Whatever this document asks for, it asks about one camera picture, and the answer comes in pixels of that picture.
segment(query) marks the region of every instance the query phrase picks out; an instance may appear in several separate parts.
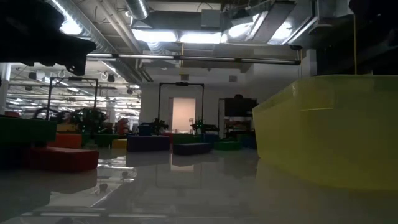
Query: green ottoman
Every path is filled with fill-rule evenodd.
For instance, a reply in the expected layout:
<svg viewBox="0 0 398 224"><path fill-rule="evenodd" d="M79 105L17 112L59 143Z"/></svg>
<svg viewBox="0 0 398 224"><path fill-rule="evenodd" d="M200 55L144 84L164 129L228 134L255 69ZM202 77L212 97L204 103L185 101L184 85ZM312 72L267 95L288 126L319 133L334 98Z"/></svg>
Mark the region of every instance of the green ottoman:
<svg viewBox="0 0 398 224"><path fill-rule="evenodd" d="M173 144L201 143L200 136L192 134L173 134Z"/></svg>
<svg viewBox="0 0 398 224"><path fill-rule="evenodd" d="M235 151L235 150L241 150L241 148L242 145L240 142L214 142L215 150Z"/></svg>

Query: red ottoman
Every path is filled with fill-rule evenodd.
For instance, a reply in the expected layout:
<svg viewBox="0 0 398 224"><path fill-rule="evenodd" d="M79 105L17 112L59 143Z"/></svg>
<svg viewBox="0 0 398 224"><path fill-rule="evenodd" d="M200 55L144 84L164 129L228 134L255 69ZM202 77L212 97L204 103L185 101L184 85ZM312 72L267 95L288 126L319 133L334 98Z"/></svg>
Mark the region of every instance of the red ottoman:
<svg viewBox="0 0 398 224"><path fill-rule="evenodd" d="M84 172L97 168L99 155L98 151L91 150L34 148L28 151L26 162L31 169Z"/></svg>

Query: glossy floor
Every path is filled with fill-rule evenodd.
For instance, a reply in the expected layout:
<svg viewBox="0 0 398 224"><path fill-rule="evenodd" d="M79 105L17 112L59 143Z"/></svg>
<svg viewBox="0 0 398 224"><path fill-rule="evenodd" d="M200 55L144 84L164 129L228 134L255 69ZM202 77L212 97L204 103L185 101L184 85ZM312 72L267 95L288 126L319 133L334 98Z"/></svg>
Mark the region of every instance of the glossy floor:
<svg viewBox="0 0 398 224"><path fill-rule="evenodd" d="M311 184L252 150L199 156L101 151L83 174L0 179L0 223L397 223L395 192Z"/></svg>

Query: ceiling pipe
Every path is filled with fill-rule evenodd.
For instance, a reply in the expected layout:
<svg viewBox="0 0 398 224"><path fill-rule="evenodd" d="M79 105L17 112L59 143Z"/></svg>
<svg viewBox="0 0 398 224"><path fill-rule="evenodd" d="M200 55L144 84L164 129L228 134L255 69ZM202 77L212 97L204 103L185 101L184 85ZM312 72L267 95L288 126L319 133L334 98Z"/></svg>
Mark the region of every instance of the ceiling pipe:
<svg viewBox="0 0 398 224"><path fill-rule="evenodd" d="M112 16L119 23L119 25L122 28L122 30L124 31L124 33L129 37L130 42L132 42L132 44L135 46L135 49L137 50L135 53L141 53L139 43L138 43L137 39L135 38L134 34L132 34L131 28L130 29L127 28L127 26L125 25L125 21L120 18L118 12L116 12L114 7L109 3L108 0L101 0L100 2L104 3L105 7L109 10L109 12L112 14Z"/></svg>
<svg viewBox="0 0 398 224"><path fill-rule="evenodd" d="M127 46L133 51L133 52L140 52L139 46L135 46L131 40L128 39L126 34L119 28L119 26L116 24L116 22L113 20L112 16L109 14L109 12L105 9L105 7L101 4L100 0L95 0L96 5L98 6L98 9L102 11L102 13L105 15L105 18L111 23L113 28L116 30L116 32L120 35L120 37L123 39L123 41L127 44Z"/></svg>
<svg viewBox="0 0 398 224"><path fill-rule="evenodd" d="M98 58L135 58L135 59L157 59L157 60L197 60L211 62L233 62L233 63L263 63L270 65L300 65L301 60L281 60L275 58L235 58L235 57L207 57L188 55L144 55L144 54L88 54L87 57Z"/></svg>
<svg viewBox="0 0 398 224"><path fill-rule="evenodd" d="M54 1L47 1L53 7L58 8ZM97 53L117 53L118 51L109 43L104 35L94 26L87 16L80 10L72 0L57 1L58 5L68 12L69 16L85 30L85 35L91 37L97 45L95 52ZM109 62L120 75L129 83L136 84L142 82L141 76L134 70L130 69L125 62L120 59Z"/></svg>
<svg viewBox="0 0 398 224"><path fill-rule="evenodd" d="M145 0L126 0L131 16L136 20L143 20L149 15L149 8Z"/></svg>

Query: yellow plastic container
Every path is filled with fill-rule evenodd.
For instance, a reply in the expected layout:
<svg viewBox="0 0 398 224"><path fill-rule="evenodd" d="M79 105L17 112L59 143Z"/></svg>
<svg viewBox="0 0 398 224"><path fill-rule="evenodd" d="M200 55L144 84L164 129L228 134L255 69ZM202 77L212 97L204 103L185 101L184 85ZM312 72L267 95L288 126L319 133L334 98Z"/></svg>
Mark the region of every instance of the yellow plastic container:
<svg viewBox="0 0 398 224"><path fill-rule="evenodd" d="M127 150L127 139L115 139L112 141L112 149Z"/></svg>
<svg viewBox="0 0 398 224"><path fill-rule="evenodd" d="M322 185L398 190L398 76L299 80L253 116L264 161Z"/></svg>

